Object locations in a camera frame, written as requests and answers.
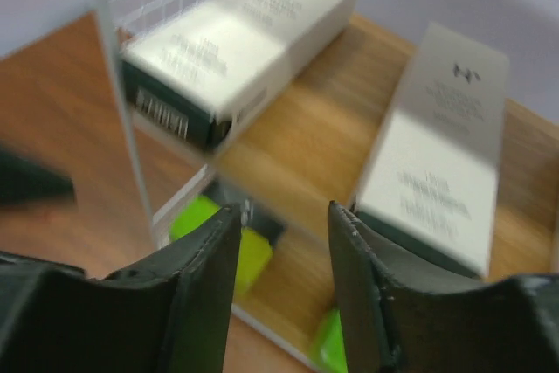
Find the green object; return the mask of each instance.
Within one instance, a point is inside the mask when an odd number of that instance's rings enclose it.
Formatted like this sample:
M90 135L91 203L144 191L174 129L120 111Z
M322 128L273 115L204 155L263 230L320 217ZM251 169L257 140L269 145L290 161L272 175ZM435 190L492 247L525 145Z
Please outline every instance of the green object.
M322 321L311 350L311 358L327 373L348 373L339 309L330 311Z
M171 225L171 240L178 240L200 227L206 220L219 211L219 206L206 196L197 196L179 214Z
M220 209L213 200L204 195L197 196L171 225L171 240L178 240L200 227ZM250 227L241 230L241 244L238 250L235 293L244 294L260 276L273 255L267 239Z

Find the skincare box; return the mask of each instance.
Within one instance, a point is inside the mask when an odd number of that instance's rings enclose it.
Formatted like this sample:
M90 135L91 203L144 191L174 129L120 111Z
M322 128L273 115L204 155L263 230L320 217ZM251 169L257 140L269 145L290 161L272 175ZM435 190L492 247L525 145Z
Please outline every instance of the skincare box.
M121 51L127 98L201 149L223 146L348 24L355 0L204 0Z
M356 194L372 229L443 268L487 275L508 58L430 24Z

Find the product box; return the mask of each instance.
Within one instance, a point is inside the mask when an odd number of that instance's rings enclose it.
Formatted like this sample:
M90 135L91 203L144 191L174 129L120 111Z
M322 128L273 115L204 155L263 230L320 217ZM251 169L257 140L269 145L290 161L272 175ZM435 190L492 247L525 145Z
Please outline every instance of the product box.
M205 0L121 51L128 101L222 146L348 24L355 0Z
M363 172L357 216L434 264L487 275L507 73L504 54L431 24Z

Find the white wire grid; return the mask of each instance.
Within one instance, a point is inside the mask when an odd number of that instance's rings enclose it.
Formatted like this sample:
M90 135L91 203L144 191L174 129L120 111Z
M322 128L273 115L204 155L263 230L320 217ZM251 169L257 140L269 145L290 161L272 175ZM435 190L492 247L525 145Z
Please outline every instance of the white wire grid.
M216 176L216 171L206 163L161 209L153 211L141 169L141 159L135 141L133 119L125 99L125 90L121 77L120 50L122 45L130 39L140 37L157 26L167 23L200 1L203 0L94 0L100 39L116 105L121 117L135 182L141 195L142 205L148 216L152 239L157 248L168 244L170 223L184 205ZM139 119L139 124L141 126L147 123ZM170 143L169 139L160 138L159 140L168 142L167 145L171 146L171 148L172 143L175 142L174 139ZM187 156L187 159L190 157L191 162L192 160L200 162L200 155L189 152L186 147L181 149L180 155ZM318 371L316 366L309 361L308 357L275 334L271 329L255 320L242 308L233 305L231 310L239 319L267 336L293 357L306 364L309 368Z

